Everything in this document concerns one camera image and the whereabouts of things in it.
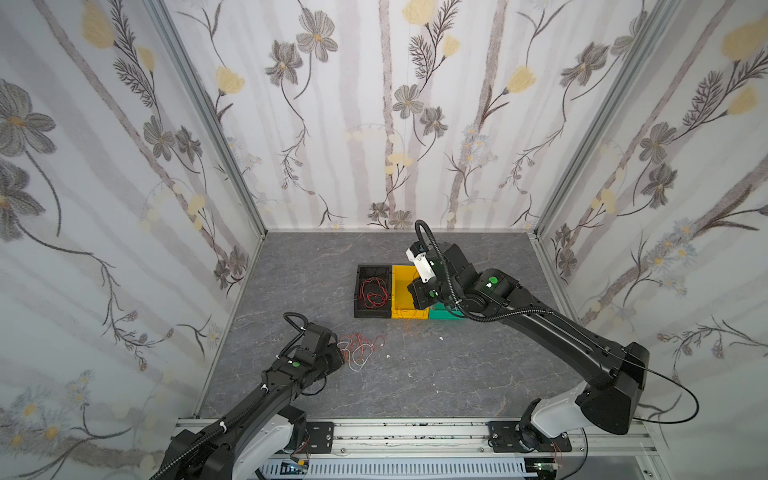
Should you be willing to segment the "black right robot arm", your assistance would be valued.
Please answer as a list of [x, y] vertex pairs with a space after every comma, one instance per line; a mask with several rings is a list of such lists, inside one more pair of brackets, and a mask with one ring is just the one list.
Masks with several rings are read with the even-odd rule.
[[419, 274], [408, 287], [417, 308], [441, 304], [455, 317], [510, 327], [582, 378], [564, 393], [531, 401], [510, 435], [513, 449], [537, 451], [588, 426], [613, 435], [628, 433], [653, 372], [645, 347], [621, 345], [588, 330], [499, 269], [477, 271], [458, 245], [439, 242], [425, 221], [416, 221], [414, 228], [417, 240], [406, 255]]

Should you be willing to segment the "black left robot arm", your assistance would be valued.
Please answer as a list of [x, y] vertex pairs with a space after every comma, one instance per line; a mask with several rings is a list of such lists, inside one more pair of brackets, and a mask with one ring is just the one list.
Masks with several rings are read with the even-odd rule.
[[173, 436], [154, 479], [261, 479], [274, 454], [310, 451], [312, 427], [293, 402], [312, 396], [314, 384], [326, 385], [345, 359], [329, 328], [296, 312], [283, 319], [297, 335], [261, 373], [259, 386], [209, 425]]

